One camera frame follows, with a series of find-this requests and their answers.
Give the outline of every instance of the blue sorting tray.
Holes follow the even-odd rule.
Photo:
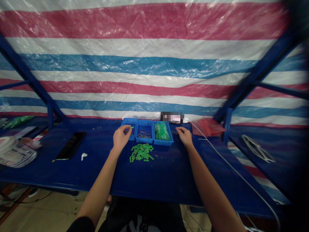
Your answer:
[[[122,126],[123,125],[131,125],[131,126],[134,127],[134,128],[132,128],[132,133],[131,133],[130,138],[129,138],[129,140],[131,140],[131,141],[135,141],[137,121],[138,121],[138,119],[134,119],[134,118],[124,118],[122,120],[122,124],[121,124]]]
[[[150,139],[138,138],[140,131],[145,132],[151,138]],[[138,120],[137,121],[135,140],[138,143],[149,143],[149,144],[153,143],[153,141],[154,141],[154,128],[152,126],[151,120]]]
[[[155,138],[155,124],[157,124],[157,123],[162,123],[162,124],[166,125],[168,134],[170,136],[170,140],[157,140]],[[163,145],[163,146],[171,146],[172,143],[174,142],[174,140],[173,140],[173,136],[172,136],[172,133],[171,133],[170,126],[169,126],[169,121],[153,121],[152,124],[153,124],[153,132],[154,132],[154,134],[153,134],[153,136],[154,136],[154,144],[156,144],[156,145]]]

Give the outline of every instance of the green object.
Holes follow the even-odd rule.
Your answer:
[[[137,161],[144,160],[145,162],[149,162],[149,158],[154,160],[154,158],[149,155],[149,152],[151,152],[153,149],[154,148],[152,147],[152,145],[149,145],[148,143],[146,144],[139,143],[133,146],[131,149],[131,151],[133,152],[129,158],[130,163],[133,163],[134,160],[137,160]]]
[[[155,134],[155,138],[158,140],[171,140],[165,123],[158,122],[157,124],[155,124],[154,134]]]
[[[9,122],[8,124],[6,124],[4,126],[3,129],[6,129],[6,128],[13,128],[15,126],[18,126],[24,122],[27,122],[29,121],[30,119],[32,119],[34,116],[33,115],[30,115],[30,116],[23,116],[23,117],[15,117],[13,119],[13,121]]]

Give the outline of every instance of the black sleeve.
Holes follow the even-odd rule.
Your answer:
[[[94,232],[94,224],[89,217],[79,217],[76,219],[67,232]]]

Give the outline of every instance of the left hand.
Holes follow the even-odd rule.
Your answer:
[[[132,133],[131,125],[123,125],[119,127],[114,133],[114,148],[120,152],[125,147]],[[123,131],[129,129],[128,133],[125,135]]]

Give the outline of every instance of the plastic jar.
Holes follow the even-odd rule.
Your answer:
[[[0,138],[0,164],[21,168],[32,162],[37,153],[13,136]]]

